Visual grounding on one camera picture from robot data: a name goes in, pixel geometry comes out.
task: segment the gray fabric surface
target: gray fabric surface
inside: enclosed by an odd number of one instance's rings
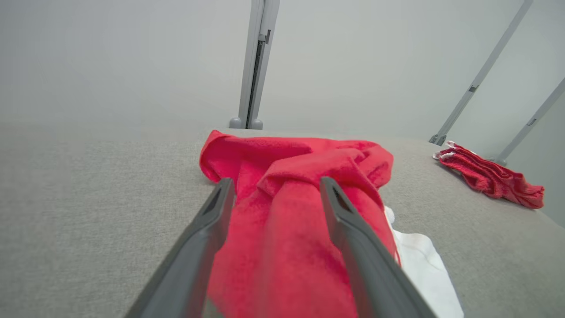
[[[198,167],[208,133],[126,141],[0,126],[0,316],[124,315],[213,188]],[[471,191],[425,141],[319,137],[394,154],[380,191],[394,227],[432,239],[468,317],[565,310],[565,230],[542,213]]]

